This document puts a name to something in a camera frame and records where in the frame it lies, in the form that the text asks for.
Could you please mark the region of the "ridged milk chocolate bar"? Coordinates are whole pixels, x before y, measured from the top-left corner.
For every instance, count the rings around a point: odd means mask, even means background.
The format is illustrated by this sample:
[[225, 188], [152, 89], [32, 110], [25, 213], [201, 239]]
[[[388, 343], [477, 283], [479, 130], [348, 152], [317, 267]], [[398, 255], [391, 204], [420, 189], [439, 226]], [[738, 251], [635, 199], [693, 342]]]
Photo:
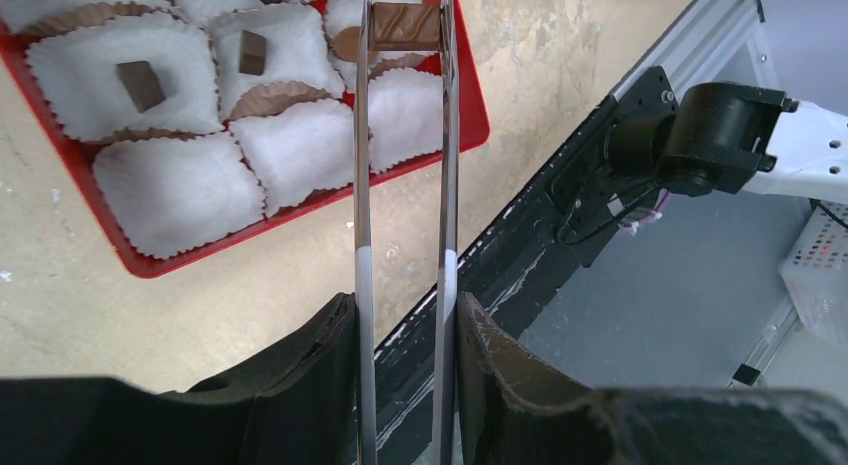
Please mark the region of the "ridged milk chocolate bar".
[[439, 51], [441, 8], [437, 4], [377, 2], [370, 11], [370, 45], [375, 51]]

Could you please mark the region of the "metal tongs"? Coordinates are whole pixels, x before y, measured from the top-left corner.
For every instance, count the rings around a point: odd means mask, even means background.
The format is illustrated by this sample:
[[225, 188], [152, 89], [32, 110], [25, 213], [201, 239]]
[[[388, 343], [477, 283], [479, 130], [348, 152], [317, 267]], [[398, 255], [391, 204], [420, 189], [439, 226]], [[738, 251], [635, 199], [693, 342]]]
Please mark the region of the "metal tongs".
[[[375, 343], [390, 338], [407, 306], [406, 285], [436, 280], [435, 362], [431, 463], [450, 464], [454, 451], [453, 312], [457, 278], [459, 164], [459, 71], [455, 0], [431, 3], [434, 43], [441, 73], [391, 69], [369, 78], [368, 56], [383, 39], [375, 0], [364, 0], [355, 86], [354, 251], [359, 338], [358, 461], [374, 464], [378, 452]], [[424, 135], [441, 149], [442, 171], [410, 172], [376, 190], [370, 211], [371, 158], [387, 147], [371, 147], [378, 131]]]

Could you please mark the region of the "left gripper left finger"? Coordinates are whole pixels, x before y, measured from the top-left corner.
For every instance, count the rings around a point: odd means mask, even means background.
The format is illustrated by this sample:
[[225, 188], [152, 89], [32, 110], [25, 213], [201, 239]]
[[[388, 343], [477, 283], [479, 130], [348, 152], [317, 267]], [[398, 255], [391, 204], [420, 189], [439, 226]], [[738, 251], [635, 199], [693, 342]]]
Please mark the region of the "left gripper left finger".
[[344, 464], [356, 309], [340, 293], [300, 328], [184, 392], [111, 377], [5, 379], [5, 464]]

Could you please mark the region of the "brown chocolate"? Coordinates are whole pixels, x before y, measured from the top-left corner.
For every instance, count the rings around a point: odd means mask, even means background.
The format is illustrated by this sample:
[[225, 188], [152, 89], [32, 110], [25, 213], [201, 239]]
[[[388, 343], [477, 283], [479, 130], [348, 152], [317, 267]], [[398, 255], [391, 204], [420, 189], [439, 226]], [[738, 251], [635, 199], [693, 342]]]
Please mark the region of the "brown chocolate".
[[267, 39], [258, 33], [243, 30], [240, 35], [238, 71], [241, 74], [261, 76], [265, 72], [268, 54]]

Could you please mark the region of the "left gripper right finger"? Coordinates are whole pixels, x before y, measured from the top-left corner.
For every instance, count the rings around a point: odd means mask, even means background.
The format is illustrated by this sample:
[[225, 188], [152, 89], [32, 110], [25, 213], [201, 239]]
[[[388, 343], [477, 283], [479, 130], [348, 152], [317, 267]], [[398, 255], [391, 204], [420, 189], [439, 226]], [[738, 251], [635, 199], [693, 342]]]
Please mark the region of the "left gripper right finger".
[[592, 389], [457, 302], [467, 464], [843, 464], [847, 410], [804, 390]]

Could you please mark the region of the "dark cube chocolate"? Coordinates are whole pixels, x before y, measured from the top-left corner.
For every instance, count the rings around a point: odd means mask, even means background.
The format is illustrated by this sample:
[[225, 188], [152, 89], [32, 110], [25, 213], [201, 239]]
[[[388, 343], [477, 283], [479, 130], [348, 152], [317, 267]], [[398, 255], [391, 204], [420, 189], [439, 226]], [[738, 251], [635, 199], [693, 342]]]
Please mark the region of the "dark cube chocolate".
[[166, 100], [160, 80], [148, 61], [115, 65], [116, 74], [139, 113], [144, 113]]

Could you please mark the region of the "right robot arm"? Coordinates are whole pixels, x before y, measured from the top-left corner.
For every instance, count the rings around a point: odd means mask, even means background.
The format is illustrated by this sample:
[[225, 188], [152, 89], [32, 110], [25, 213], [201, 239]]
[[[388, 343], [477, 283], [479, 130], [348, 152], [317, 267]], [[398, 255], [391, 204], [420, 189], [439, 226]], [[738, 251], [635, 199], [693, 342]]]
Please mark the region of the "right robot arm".
[[780, 90], [696, 85], [672, 114], [617, 120], [603, 152], [616, 175], [674, 194], [847, 202], [846, 116]]

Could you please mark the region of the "round dark chocolate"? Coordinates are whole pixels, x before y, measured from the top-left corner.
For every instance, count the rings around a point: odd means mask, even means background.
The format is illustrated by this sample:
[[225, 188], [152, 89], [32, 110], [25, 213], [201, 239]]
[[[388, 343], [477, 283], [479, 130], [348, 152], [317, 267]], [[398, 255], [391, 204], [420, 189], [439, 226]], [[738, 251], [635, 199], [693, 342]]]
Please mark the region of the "round dark chocolate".
[[330, 40], [330, 48], [336, 58], [343, 62], [356, 65], [362, 51], [362, 28], [350, 26], [338, 32]]

